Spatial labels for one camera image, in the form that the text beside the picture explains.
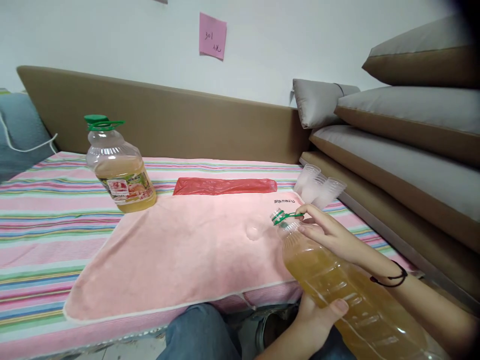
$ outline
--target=stack of plastic cups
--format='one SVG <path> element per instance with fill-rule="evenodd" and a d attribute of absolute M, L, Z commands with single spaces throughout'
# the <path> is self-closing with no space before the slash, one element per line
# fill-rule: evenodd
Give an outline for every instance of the stack of plastic cups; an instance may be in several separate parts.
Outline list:
<path fill-rule="evenodd" d="M 307 164 L 303 167 L 298 179 L 296 180 L 295 187 L 293 191 L 296 192 L 300 197 L 302 197 L 302 191 L 307 182 L 315 179 L 315 177 L 320 174 L 320 168 L 315 165 Z"/>
<path fill-rule="evenodd" d="M 329 177 L 318 191 L 318 196 L 311 202 L 320 210 L 325 208 L 328 204 L 334 201 L 347 187 L 343 181 L 334 177 Z"/>
<path fill-rule="evenodd" d="M 308 179 L 301 190 L 301 199 L 305 204 L 311 204 L 320 194 L 325 181 L 327 181 L 327 178 L 320 173 L 314 178 Z"/>

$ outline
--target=striped mattress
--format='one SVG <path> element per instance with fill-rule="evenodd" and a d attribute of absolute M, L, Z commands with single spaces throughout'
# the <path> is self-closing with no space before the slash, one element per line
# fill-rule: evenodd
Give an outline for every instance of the striped mattress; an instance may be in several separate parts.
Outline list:
<path fill-rule="evenodd" d="M 292 191 L 299 165 L 258 161 L 145 158 L 159 195 L 171 196 L 179 177 L 273 179 Z M 340 201 L 326 211 L 359 239 L 413 270 L 393 248 Z M 60 152 L 0 185 L 0 359 L 60 354 L 163 325 L 177 313 L 154 313 L 80 325 L 62 312 L 82 269 L 108 239 L 122 213 L 87 168 L 85 155 Z M 295 301 L 296 283 L 246 294 L 256 304 Z M 243 299 L 219 308 L 244 310 Z"/>

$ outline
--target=wrist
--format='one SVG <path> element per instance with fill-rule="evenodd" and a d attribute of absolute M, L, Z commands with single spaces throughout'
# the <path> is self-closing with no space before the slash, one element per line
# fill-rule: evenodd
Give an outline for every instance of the wrist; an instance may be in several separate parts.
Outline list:
<path fill-rule="evenodd" d="M 393 261 L 377 250 L 371 249 L 374 253 L 371 253 L 369 257 L 364 257 L 358 266 L 376 278 L 397 276 L 400 274 L 399 267 Z"/>
<path fill-rule="evenodd" d="M 295 354 L 292 359 L 310 359 L 320 348 L 323 343 L 312 343 L 311 332 L 315 333 L 314 329 L 309 328 L 305 323 L 293 321 L 290 327 L 284 332 L 287 333 L 287 336 L 290 338 L 290 341 L 295 347 Z"/>

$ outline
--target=brown headboard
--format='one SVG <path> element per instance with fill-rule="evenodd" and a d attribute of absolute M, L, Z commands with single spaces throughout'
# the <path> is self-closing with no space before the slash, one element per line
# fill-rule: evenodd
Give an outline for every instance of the brown headboard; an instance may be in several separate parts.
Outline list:
<path fill-rule="evenodd" d="M 296 164 L 309 147 L 290 107 L 48 67 L 17 72 L 62 151 L 88 151 L 87 114 L 126 121 L 118 130 L 145 157 Z"/>

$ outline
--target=large plastic jug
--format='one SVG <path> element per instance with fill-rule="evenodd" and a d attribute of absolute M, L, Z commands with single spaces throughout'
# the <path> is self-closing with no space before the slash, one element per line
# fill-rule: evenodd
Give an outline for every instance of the large plastic jug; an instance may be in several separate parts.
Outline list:
<path fill-rule="evenodd" d="M 86 115 L 88 141 L 86 164 L 124 213 L 155 204 L 157 193 L 145 171 L 140 151 L 126 142 L 115 128 L 124 121 L 109 121 L 104 115 Z"/>
<path fill-rule="evenodd" d="M 285 266 L 320 308 L 336 299 L 348 303 L 335 326 L 358 360 L 439 358 L 428 350 L 425 330 L 382 286 L 298 232 L 300 221 L 288 216 L 278 209 L 270 217 L 282 239 Z"/>

